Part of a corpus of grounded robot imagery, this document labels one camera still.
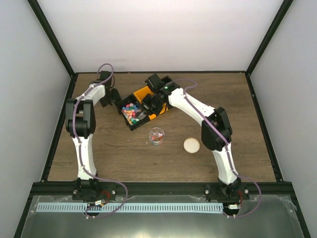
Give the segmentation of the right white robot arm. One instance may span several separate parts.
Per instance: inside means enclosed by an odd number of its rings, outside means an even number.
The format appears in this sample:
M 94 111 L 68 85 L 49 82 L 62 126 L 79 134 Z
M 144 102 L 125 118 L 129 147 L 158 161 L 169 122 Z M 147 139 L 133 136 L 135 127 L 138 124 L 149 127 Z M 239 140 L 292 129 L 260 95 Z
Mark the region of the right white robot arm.
M 197 87 L 197 83 L 182 88 L 178 81 L 170 77 L 160 78 L 157 74 L 145 80 L 150 90 L 142 99 L 142 104 L 148 114 L 159 115 L 164 104 L 177 108 L 194 119 L 201 126 L 201 141 L 211 150 L 218 169 L 218 180 L 223 185 L 220 194 L 230 200 L 238 193 L 235 185 L 241 181 L 231 153 L 232 127 L 224 108 L 214 108 L 192 97 L 188 90 Z

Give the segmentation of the yellow bin with lollipops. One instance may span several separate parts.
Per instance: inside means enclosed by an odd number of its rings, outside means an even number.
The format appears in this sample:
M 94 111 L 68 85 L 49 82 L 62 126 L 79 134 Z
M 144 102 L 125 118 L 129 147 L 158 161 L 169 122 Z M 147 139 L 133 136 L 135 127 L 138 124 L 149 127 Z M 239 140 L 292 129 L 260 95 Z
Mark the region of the yellow bin with lollipops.
M 148 111 L 150 120 L 154 120 L 172 108 L 167 97 L 162 92 L 153 92 L 148 86 L 133 92 L 133 95 L 142 104 L 143 108 Z

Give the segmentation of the metal scoop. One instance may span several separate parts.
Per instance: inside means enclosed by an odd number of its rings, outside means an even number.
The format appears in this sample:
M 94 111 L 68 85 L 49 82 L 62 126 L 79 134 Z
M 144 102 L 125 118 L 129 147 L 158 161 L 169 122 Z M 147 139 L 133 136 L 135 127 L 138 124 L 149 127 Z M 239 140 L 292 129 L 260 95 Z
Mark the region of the metal scoop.
M 143 120 L 148 115 L 148 111 L 137 110 L 135 113 L 135 119 Z

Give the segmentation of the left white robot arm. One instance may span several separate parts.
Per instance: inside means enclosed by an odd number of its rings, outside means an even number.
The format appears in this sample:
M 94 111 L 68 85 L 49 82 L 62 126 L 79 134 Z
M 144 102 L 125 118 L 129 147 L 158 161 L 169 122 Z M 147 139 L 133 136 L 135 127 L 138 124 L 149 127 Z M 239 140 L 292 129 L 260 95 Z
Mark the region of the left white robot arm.
M 65 128 L 75 146 L 78 179 L 97 178 L 92 144 L 96 130 L 95 105 L 100 103 L 102 107 L 106 107 L 120 100 L 121 96 L 114 87 L 113 72 L 101 71 L 82 94 L 66 101 Z

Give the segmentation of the round white jar lid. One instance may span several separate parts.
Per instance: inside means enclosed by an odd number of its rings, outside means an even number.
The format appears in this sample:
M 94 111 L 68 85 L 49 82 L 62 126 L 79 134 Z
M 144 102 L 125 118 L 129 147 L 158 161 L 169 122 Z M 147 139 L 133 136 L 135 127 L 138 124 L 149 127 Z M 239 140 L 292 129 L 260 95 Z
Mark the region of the round white jar lid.
M 183 142 L 184 150 L 190 154 L 197 153 L 200 149 L 200 143 L 195 138 L 187 138 Z

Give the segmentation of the black bin with star candies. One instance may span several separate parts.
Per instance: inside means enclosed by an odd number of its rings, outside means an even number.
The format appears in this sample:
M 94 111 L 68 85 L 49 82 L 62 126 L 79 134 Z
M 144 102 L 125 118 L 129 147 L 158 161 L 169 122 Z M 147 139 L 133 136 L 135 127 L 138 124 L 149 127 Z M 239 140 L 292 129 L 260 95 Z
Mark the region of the black bin with star candies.
M 150 121 L 148 115 L 143 120 L 135 119 L 136 111 L 144 111 L 145 109 L 133 94 L 130 94 L 124 99 L 116 102 L 115 105 L 117 107 L 118 113 L 123 116 L 126 125 L 131 131 Z

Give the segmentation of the clear plastic jar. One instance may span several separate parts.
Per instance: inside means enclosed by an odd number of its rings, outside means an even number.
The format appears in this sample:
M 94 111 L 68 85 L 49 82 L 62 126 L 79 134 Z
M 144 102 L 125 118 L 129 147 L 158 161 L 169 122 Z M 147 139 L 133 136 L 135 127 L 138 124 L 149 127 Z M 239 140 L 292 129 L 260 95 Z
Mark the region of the clear plastic jar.
M 149 142 L 152 145 L 158 146 L 162 145 L 164 142 L 165 133 L 159 127 L 153 127 L 149 132 Z

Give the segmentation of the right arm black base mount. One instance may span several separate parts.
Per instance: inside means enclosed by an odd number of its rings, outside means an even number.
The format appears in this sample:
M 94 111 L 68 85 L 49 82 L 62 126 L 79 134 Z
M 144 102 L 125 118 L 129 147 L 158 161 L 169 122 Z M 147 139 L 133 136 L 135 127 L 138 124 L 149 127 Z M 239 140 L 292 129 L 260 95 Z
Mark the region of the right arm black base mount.
M 249 194 L 245 193 L 246 187 L 237 178 L 233 183 L 225 184 L 218 180 L 216 183 L 206 183 L 204 185 L 205 198 L 208 201 L 218 202 L 238 202 L 240 199 L 249 200 Z

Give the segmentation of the black bin with swirl lollipops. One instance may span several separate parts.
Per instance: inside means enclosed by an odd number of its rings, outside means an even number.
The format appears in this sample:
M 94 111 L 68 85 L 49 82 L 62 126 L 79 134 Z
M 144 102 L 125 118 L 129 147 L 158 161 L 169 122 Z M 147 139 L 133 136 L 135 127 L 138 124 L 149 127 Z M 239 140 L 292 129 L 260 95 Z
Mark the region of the black bin with swirl lollipops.
M 163 77 L 161 80 L 164 84 L 168 84 L 169 82 L 172 81 L 172 79 L 168 75 Z

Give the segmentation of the black aluminium frame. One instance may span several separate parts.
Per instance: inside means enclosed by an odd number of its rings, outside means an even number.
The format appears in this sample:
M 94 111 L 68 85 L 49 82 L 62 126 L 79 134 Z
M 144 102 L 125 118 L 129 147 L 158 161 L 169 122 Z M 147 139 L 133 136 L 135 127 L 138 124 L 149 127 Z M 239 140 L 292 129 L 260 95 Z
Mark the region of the black aluminium frame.
M 258 196 L 262 198 L 261 204 L 252 215 L 236 219 L 227 219 L 222 214 L 176 214 L 175 219 L 182 224 L 179 230 L 183 235 L 189 233 L 188 226 L 192 224 L 194 218 L 198 218 L 201 219 L 198 231 L 208 237 L 214 230 L 219 232 L 221 237 L 226 232 L 232 232 L 234 237 L 241 235 L 244 238 L 261 235 L 279 238 L 310 236 L 293 185 L 283 178 L 251 81 L 251 73 L 266 46 L 267 43 L 260 45 L 255 58 L 246 70 L 216 71 L 212 72 L 210 77 L 200 73 L 197 78 L 198 90 L 205 93 L 207 101 L 227 110 L 233 128 L 232 150 L 237 169 L 246 176 L 251 176 L 253 172 L 260 173 L 253 182 L 242 181 L 246 187 L 245 193 L 250 197 L 249 200 L 243 201 L 243 208 L 253 208 Z M 208 150 L 203 150 L 203 170 L 199 172 L 197 178 L 184 176 L 194 164 L 189 157 L 167 166 L 167 175 L 141 176 L 141 168 L 128 173 L 121 171 L 132 162 L 123 155 L 124 148 L 141 152 L 136 159 L 147 168 L 152 167 L 153 160 L 148 155 L 150 146 L 143 144 L 142 134 L 153 126 L 161 127 L 167 135 L 162 148 L 156 148 L 155 154 L 161 154 L 163 161 L 171 159 L 173 153 L 181 154 L 181 151 L 173 149 L 172 145 L 179 142 L 180 137 L 185 134 L 185 126 L 189 126 L 196 134 L 201 131 L 187 115 L 173 109 L 137 130 L 129 131 L 128 137 L 134 139 L 133 143 L 123 139 L 121 133 L 127 131 L 126 124 L 121 121 L 121 116 L 115 109 L 97 106 L 96 120 L 94 147 L 95 154 L 101 157 L 97 162 L 100 166 L 99 173 L 105 175 L 114 173 L 115 178 L 122 182 L 113 183 L 116 185 L 114 200 L 124 197 L 128 197 L 129 200 L 134 198 L 173 200 L 178 196 L 201 198 L 204 203 L 213 202 L 206 200 L 204 192 L 206 183 L 218 182 L 216 176 L 210 176 L 206 171 L 207 167 L 215 167 L 212 154 Z M 170 224 L 172 215 L 162 213 L 124 215 L 117 212 L 110 217 L 86 220 L 82 214 L 63 216 L 42 215 L 36 212 L 35 204 L 38 198 L 71 199 L 73 195 L 77 180 L 74 165 L 66 167 L 66 181 L 63 181 L 61 176 L 53 180 L 54 173 L 58 170 L 58 152 L 71 161 L 76 160 L 75 153 L 69 151 L 72 141 L 66 132 L 64 121 L 65 108 L 62 108 L 42 176 L 38 182 L 32 184 L 15 237 L 43 237 L 48 229 L 54 229 L 53 234 L 57 235 L 57 230 L 62 225 L 66 225 L 70 229 L 69 235 L 74 237 L 83 234 L 109 236 L 113 231 L 111 225 L 114 225 L 116 232 L 120 232 L 125 228 L 133 229 L 140 222 L 150 225 L 154 230 L 160 230 L 163 225 Z M 218 222 L 216 228 L 212 226 L 214 222 Z

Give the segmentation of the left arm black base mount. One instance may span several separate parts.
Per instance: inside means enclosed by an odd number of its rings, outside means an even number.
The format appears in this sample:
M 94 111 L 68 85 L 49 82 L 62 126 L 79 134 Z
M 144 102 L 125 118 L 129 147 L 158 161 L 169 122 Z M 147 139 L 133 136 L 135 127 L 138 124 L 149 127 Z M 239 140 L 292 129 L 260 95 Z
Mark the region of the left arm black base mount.
M 78 178 L 75 181 L 73 200 L 94 202 L 97 200 L 114 200 L 116 185 L 113 183 L 100 182 L 97 179 L 84 180 Z

